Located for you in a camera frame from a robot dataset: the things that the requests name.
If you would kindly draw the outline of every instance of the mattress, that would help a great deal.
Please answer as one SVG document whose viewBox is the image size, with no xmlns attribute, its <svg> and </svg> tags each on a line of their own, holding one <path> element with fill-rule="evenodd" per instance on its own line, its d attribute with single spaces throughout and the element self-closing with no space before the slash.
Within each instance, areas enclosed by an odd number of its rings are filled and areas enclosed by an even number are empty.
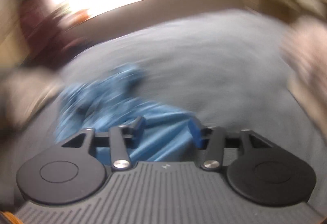
<svg viewBox="0 0 327 224">
<path fill-rule="evenodd" d="M 317 175 L 309 204 L 327 215 L 327 148 L 287 90 L 290 68 L 278 51 L 285 29 L 275 19 L 241 10 L 202 14 L 95 45 L 60 75 L 68 85 L 138 64 L 147 76 L 134 96 L 193 111 L 203 123 L 229 131 L 252 129 L 308 162 Z M 22 202 L 16 170 L 53 143 L 59 105 L 56 99 L 2 144 L 1 181 L 11 186 L 7 197 L 16 204 Z"/>
</svg>

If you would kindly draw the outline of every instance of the ribbed gray surface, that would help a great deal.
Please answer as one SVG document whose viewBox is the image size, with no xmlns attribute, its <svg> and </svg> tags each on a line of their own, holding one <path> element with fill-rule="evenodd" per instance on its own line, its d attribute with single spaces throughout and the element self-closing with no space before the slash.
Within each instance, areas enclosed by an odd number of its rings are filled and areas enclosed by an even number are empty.
<svg viewBox="0 0 327 224">
<path fill-rule="evenodd" d="M 220 174 L 192 162 L 139 162 L 113 174 L 91 199 L 67 207 L 28 202 L 17 216 L 24 224 L 311 224 L 321 220 L 307 204 L 267 208 L 235 194 Z"/>
</svg>

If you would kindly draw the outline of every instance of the blue cloth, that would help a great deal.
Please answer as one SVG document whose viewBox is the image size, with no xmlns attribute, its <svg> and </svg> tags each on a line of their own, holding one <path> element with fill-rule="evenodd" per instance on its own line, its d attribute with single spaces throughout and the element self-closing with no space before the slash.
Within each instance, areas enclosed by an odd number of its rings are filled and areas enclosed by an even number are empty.
<svg viewBox="0 0 327 224">
<path fill-rule="evenodd" d="M 178 161 L 192 144 L 187 127 L 192 113 L 132 98 L 130 90 L 143 77 L 134 65 L 124 65 L 105 80 L 76 84 L 61 93 L 62 108 L 56 141 L 62 141 L 82 128 L 105 132 L 112 126 L 129 124 L 138 116 L 146 119 L 146 128 L 137 149 L 129 149 L 131 161 Z M 97 159 L 110 164 L 108 148 L 97 149 Z"/>
</svg>

